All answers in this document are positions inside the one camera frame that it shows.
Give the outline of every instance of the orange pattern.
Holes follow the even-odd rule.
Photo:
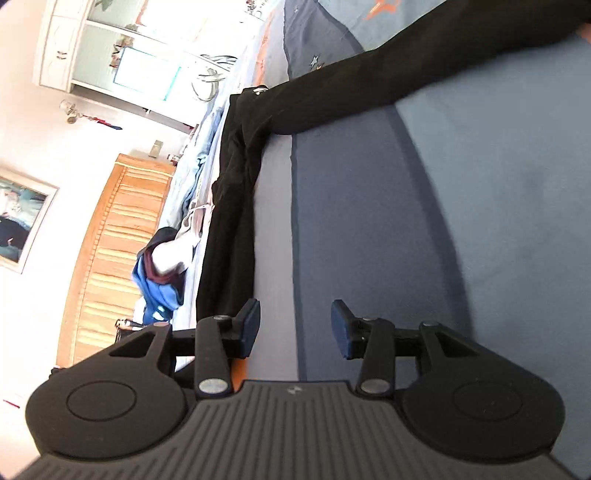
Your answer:
[[[273,21],[274,14],[275,11],[273,10],[267,19],[265,33],[263,34],[261,41],[261,48],[259,48],[259,53],[256,56],[255,74],[252,82],[253,85],[263,85],[264,83],[263,79],[265,77],[265,58],[267,56],[267,47],[269,43],[269,29],[271,28],[271,22]]]
[[[248,378],[247,371],[248,359],[240,360],[235,358],[232,360],[232,385],[234,392],[240,390],[242,382]]]
[[[388,12],[393,14],[396,12],[398,7],[400,6],[401,0],[394,0],[393,4],[389,4],[386,0],[375,0],[374,7],[369,11],[368,16],[365,17],[366,20],[370,20],[371,18],[375,17],[384,12]]]
[[[577,30],[577,33],[591,43],[591,24],[585,23]]]

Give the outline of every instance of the metal screw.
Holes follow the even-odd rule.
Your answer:
[[[221,378],[208,378],[199,384],[199,390],[209,395],[225,392],[228,389],[228,383]]]
[[[361,384],[361,390],[370,395],[386,393],[390,389],[390,383],[382,378],[370,378]]]

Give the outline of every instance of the black clamp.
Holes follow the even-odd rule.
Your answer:
[[[105,460],[155,445],[197,401],[233,392],[229,360],[250,354],[260,312],[251,299],[236,317],[202,319],[195,330],[156,323],[52,375],[26,409],[38,450]],[[191,355],[175,372],[176,357]]]
[[[439,323],[397,329],[385,319],[332,307],[333,333],[347,359],[363,358],[355,391],[398,404],[413,432],[440,452],[498,462],[549,452],[564,423],[558,392],[540,377]],[[412,356],[419,378],[396,392],[395,359]]]

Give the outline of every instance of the picture frame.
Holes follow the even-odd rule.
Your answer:
[[[57,190],[0,166],[0,266],[22,273]]]

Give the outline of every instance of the blue cloth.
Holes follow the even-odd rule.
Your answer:
[[[379,46],[439,3],[380,12],[374,0],[287,0],[290,78]],[[458,329],[453,308],[467,297],[476,340],[558,389],[566,422],[553,455],[589,476],[590,73],[591,46],[573,35],[293,137],[308,380],[355,379],[332,338],[332,300],[399,327],[429,318]]]
[[[158,285],[147,279],[143,255],[138,258],[131,275],[146,301],[143,323],[150,325],[172,320],[173,312],[183,304],[184,289],[178,291],[172,285]]]
[[[222,113],[223,108],[213,108],[199,127],[194,143],[187,147],[179,160],[164,203],[159,227],[171,226],[176,229],[180,227],[189,209],[189,203],[196,193],[199,177],[220,126]]]

